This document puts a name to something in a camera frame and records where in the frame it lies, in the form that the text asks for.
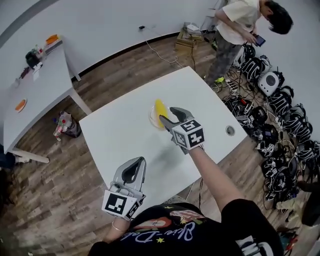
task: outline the paper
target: paper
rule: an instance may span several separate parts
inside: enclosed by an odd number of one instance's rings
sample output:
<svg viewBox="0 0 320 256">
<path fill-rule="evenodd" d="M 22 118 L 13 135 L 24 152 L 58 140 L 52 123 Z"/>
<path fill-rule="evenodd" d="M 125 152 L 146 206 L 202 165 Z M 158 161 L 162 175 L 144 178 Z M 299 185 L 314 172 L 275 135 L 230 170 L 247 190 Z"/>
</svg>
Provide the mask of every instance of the paper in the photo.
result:
<svg viewBox="0 0 320 256">
<path fill-rule="evenodd" d="M 36 81 L 39 78 L 39 70 L 33 73 L 33 81 Z"/>
</svg>

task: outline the yellow sneaker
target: yellow sneaker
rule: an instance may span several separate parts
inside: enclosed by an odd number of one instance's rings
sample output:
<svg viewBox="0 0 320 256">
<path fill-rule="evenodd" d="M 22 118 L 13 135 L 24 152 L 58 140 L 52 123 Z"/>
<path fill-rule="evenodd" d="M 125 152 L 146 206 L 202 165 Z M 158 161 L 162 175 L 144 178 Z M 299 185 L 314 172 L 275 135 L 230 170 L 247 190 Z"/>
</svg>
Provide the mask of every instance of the yellow sneaker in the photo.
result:
<svg viewBox="0 0 320 256">
<path fill-rule="evenodd" d="M 215 82 L 215 83 L 222 83 L 224 80 L 225 80 L 224 77 L 220 77 L 220 78 L 218 78 L 217 80 L 215 80 L 214 82 Z"/>
</svg>

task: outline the small white table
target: small white table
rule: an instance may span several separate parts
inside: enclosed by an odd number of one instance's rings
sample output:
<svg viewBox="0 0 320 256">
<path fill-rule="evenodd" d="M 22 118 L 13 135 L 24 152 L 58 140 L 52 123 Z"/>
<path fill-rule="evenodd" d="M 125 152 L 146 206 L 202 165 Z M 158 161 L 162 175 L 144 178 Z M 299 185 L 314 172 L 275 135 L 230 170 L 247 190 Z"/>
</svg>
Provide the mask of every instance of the small white table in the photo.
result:
<svg viewBox="0 0 320 256">
<path fill-rule="evenodd" d="M 190 67 L 151 81 L 83 118 L 84 138 L 107 186 L 120 165 L 145 158 L 142 191 L 146 198 L 135 214 L 163 203 L 200 178 L 191 157 L 171 141 L 171 134 L 151 124 L 149 113 L 156 99 L 193 114 L 203 126 L 205 151 L 216 163 L 247 136 L 216 93 Z M 227 126 L 235 129 L 234 136 L 227 135 Z"/>
<path fill-rule="evenodd" d="M 47 56 L 38 74 L 38 78 L 34 80 L 33 72 L 30 71 L 20 80 L 17 88 L 12 86 L 8 90 L 3 121 L 3 148 L 4 153 L 11 152 L 35 161 L 49 163 L 47 157 L 22 151 L 15 145 L 44 114 L 67 96 L 70 96 L 87 115 L 92 111 L 73 88 L 63 44 Z M 15 107 L 23 99 L 27 100 L 26 105 L 18 113 Z"/>
</svg>

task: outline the person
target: person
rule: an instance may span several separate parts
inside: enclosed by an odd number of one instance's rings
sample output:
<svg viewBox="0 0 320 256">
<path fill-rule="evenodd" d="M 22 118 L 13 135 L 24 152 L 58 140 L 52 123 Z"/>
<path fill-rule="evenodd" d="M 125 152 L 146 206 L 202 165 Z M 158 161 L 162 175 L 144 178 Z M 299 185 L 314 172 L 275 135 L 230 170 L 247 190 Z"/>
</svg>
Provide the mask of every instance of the person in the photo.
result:
<svg viewBox="0 0 320 256">
<path fill-rule="evenodd" d="M 300 175 L 297 178 L 297 186 L 304 192 L 311 192 L 307 202 L 303 202 L 297 198 L 287 201 L 278 202 L 276 208 L 278 210 L 292 210 L 286 219 L 291 222 L 295 218 L 299 218 L 301 223 L 313 227 L 320 224 L 320 183 L 307 183 Z"/>
<path fill-rule="evenodd" d="M 218 19 L 215 33 L 217 50 L 205 76 L 209 86 L 224 80 L 244 43 L 256 42 L 253 34 L 257 34 L 256 22 L 261 16 L 270 22 L 270 30 L 277 34 L 287 34 L 293 25 L 288 12 L 272 0 L 230 0 L 215 13 Z"/>
<path fill-rule="evenodd" d="M 15 164 L 28 162 L 30 162 L 29 158 L 16 156 L 10 152 L 5 154 L 4 146 L 0 144 L 0 169 L 5 168 L 12 170 Z"/>
<path fill-rule="evenodd" d="M 116 218 L 89 256 L 206 249 L 213 255 L 283 255 L 277 232 L 258 206 L 245 199 L 201 147 L 188 153 L 216 200 L 221 223 L 205 217 L 193 204 L 167 202 L 144 210 L 131 221 Z"/>
</svg>

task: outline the black t-shirt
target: black t-shirt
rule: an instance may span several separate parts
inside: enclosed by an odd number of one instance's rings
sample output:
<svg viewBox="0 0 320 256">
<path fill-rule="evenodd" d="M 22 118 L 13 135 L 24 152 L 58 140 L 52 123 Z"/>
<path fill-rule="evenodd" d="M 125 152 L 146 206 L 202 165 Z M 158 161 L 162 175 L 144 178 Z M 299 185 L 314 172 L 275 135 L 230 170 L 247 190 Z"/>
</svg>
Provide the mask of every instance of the black t-shirt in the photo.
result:
<svg viewBox="0 0 320 256">
<path fill-rule="evenodd" d="M 242 256 L 245 255 L 243 252 L 249 251 L 257 251 L 256 255 L 259 255 L 259 250 L 262 256 L 284 254 L 278 234 L 257 205 L 237 199 L 224 207 L 221 223 L 206 218 L 189 203 L 150 207 L 132 220 L 128 232 L 122 237 L 109 244 L 95 243 L 89 256 L 110 252 L 154 254 L 159 251 Z"/>
</svg>

